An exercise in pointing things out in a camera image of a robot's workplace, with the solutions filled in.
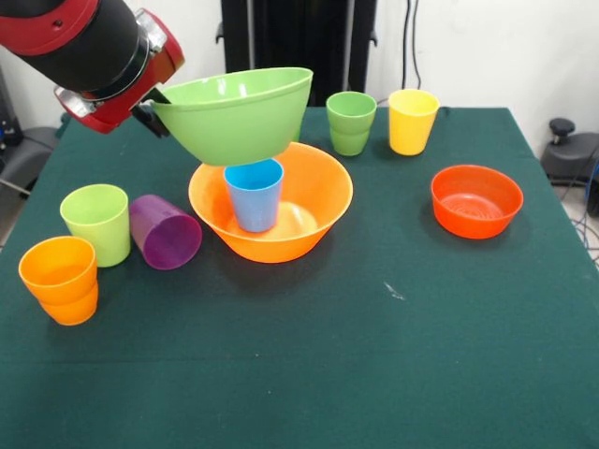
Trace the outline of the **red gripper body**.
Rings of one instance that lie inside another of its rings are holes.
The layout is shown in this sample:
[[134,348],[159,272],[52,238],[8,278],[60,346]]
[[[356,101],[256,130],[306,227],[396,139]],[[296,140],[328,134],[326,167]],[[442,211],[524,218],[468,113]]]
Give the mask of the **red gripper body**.
[[69,115],[88,128],[108,134],[141,105],[144,95],[168,81],[184,62],[183,52],[161,21],[137,21],[138,39],[124,70],[106,87],[69,94]]

